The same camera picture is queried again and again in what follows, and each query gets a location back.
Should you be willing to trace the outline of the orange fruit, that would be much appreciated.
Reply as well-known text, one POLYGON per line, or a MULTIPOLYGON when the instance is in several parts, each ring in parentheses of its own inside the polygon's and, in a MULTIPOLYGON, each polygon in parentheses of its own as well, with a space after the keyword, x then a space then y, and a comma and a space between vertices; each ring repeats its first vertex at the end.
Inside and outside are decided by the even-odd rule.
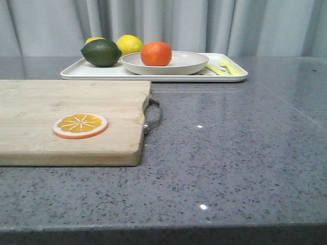
POLYGON ((150 42, 141 50, 141 60, 146 66, 167 66, 172 60, 172 49, 165 42, 150 42))

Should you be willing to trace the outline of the white rectangular tray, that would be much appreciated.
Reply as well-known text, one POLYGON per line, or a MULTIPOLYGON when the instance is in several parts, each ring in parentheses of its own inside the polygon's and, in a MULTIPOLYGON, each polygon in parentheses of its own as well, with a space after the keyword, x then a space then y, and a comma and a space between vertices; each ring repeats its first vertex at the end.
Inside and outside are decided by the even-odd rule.
POLYGON ((207 68, 203 68, 193 75, 137 75, 126 69, 121 62, 113 67, 95 67, 84 58, 75 62, 60 74, 62 78, 69 80, 148 80, 151 82, 240 82, 248 77, 248 72, 240 67, 233 60, 218 53, 204 53, 208 57, 209 65, 221 70, 228 71, 227 68, 220 66, 221 60, 228 60, 233 66, 238 68, 241 76, 219 76, 207 68))

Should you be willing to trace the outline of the yellow plastic knife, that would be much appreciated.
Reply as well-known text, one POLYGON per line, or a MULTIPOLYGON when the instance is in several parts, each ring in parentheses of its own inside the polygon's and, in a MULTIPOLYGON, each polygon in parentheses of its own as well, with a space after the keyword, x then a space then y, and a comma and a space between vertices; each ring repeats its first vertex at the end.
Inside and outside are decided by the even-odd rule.
POLYGON ((219 69, 215 66, 209 65, 209 64, 206 65, 206 68, 219 76, 230 76, 231 75, 229 72, 221 70, 221 69, 219 69))

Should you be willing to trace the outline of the yellow plastic fork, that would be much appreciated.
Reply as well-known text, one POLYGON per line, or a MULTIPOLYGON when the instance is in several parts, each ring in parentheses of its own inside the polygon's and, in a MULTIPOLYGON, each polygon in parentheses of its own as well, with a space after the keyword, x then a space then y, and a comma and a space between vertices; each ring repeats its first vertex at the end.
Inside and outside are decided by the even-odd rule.
POLYGON ((229 73, 232 75, 232 76, 241 76, 242 75, 242 72, 236 68, 235 66, 233 66, 231 63, 229 63, 228 60, 221 60, 219 62, 220 66, 222 67, 225 67, 228 69, 229 73))

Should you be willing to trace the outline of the orange slice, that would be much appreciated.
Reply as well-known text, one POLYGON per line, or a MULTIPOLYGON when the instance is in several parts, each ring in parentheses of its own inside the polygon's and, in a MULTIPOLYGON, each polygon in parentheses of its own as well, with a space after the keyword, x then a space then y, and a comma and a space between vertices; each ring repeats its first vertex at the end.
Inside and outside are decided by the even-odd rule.
POLYGON ((65 139, 84 139, 101 134, 108 126, 108 120, 102 115, 77 113, 57 120, 52 126, 52 131, 65 139))

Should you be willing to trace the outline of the yellow lemon right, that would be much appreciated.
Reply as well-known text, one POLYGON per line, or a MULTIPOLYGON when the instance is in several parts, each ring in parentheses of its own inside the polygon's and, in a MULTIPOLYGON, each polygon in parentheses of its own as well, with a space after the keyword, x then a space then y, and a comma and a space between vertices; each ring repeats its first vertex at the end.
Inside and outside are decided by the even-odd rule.
POLYGON ((118 48, 121 50, 122 55, 140 52, 143 48, 142 41, 133 35, 123 35, 116 42, 118 48))

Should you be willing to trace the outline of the yellow lemon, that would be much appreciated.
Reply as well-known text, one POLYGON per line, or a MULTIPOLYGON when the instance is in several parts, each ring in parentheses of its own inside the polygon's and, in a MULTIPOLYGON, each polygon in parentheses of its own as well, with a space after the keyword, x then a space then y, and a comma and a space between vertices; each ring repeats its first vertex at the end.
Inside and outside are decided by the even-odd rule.
POLYGON ((88 44, 88 43, 90 43, 92 41, 95 41, 95 40, 105 40, 105 38, 103 38, 103 37, 90 37, 85 41, 85 44, 88 44))
POLYGON ((122 55, 140 52, 143 48, 142 41, 133 35, 123 35, 116 42, 118 48, 121 50, 122 55))

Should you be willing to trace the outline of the green lime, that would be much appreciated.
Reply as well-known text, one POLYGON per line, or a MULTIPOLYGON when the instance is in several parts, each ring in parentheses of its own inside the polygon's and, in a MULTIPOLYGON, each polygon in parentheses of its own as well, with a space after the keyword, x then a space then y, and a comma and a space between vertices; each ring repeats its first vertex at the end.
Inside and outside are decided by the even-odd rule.
POLYGON ((81 49, 83 57, 97 67, 112 67, 122 56, 115 42, 107 39, 97 39, 89 42, 81 49))

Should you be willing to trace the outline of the yellow lemon left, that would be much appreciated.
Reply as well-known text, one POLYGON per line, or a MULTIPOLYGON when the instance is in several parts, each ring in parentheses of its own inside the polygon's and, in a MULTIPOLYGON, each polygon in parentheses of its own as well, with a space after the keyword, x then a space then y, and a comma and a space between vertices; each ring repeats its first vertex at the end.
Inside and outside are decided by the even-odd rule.
POLYGON ((105 40, 105 38, 103 38, 103 37, 90 37, 85 41, 85 44, 88 44, 88 43, 90 43, 92 41, 95 41, 95 40, 105 40))

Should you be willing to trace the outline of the wooden cutting board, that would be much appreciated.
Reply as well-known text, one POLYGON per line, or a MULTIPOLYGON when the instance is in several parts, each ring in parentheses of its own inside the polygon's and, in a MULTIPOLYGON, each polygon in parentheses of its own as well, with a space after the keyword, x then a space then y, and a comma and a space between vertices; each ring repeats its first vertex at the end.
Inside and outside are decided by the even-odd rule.
POLYGON ((2 80, 2 166, 136 166, 149 81, 2 80))

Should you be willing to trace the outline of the grey curtain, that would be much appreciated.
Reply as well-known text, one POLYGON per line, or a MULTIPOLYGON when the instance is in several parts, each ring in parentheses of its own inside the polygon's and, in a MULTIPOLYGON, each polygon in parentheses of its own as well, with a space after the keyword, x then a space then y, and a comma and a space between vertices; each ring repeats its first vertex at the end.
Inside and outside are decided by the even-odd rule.
POLYGON ((87 38, 174 50, 326 57, 326 1, 1 1, 1 55, 79 56, 87 38))

